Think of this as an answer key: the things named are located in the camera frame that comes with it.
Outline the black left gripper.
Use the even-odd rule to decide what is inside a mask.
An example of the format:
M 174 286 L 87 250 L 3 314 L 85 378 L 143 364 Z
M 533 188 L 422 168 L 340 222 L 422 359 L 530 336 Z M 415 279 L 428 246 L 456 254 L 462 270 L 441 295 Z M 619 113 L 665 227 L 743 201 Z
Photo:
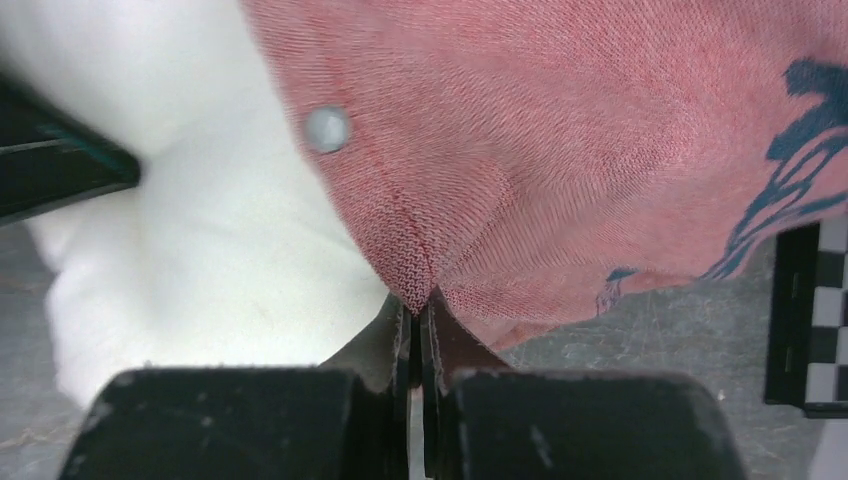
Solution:
M 139 184 L 138 160 L 1 75 L 1 224 Z

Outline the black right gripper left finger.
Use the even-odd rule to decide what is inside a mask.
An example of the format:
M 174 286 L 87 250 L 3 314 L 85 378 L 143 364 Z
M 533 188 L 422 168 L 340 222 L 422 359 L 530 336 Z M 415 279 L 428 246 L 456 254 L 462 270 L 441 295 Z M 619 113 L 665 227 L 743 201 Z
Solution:
M 146 367 L 90 407 L 63 479 L 406 479 L 411 318 L 388 298 L 318 367 Z

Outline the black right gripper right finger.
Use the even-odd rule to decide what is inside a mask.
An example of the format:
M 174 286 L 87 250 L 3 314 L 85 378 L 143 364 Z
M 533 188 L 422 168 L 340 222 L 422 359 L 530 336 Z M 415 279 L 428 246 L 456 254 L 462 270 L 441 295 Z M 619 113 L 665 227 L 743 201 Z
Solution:
M 516 370 L 434 292 L 421 313 L 431 479 L 742 479 L 714 396 L 693 378 Z

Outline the white pillow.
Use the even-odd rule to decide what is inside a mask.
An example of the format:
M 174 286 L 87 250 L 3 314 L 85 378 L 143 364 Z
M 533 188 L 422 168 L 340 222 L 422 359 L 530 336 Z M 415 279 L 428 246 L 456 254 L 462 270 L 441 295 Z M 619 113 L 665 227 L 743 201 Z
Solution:
M 28 221 L 58 389 L 144 366 L 310 365 L 387 289 L 338 219 L 235 1 L 5 1 L 1 58 L 138 156 L 132 190 Z

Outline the pink red patterned pillowcase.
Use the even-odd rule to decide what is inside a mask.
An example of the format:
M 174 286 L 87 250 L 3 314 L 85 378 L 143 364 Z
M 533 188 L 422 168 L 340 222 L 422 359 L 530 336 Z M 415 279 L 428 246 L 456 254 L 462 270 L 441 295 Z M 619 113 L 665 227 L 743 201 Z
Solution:
M 843 1 L 244 8 L 364 257 L 496 348 L 847 209 Z

